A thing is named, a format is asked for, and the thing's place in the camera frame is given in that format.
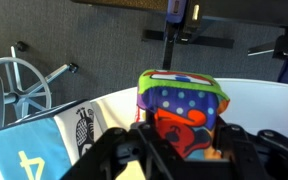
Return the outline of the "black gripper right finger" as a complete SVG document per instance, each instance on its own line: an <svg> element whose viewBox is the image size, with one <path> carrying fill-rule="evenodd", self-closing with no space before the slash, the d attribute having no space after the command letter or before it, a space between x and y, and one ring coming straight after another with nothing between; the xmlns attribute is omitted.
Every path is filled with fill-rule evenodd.
<svg viewBox="0 0 288 180"><path fill-rule="evenodd" d="M237 124L216 119L215 145L230 163L232 180L269 180L255 145L246 131Z"/></svg>

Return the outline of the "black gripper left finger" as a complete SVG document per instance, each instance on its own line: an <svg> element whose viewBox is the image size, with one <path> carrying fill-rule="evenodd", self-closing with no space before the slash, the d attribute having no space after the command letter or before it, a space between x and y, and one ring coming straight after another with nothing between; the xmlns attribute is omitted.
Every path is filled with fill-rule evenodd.
<svg viewBox="0 0 288 180"><path fill-rule="evenodd" d="M143 145L140 165L146 180L176 180L181 157L167 141L162 139L153 125L137 122L131 129L139 134Z"/></svg>

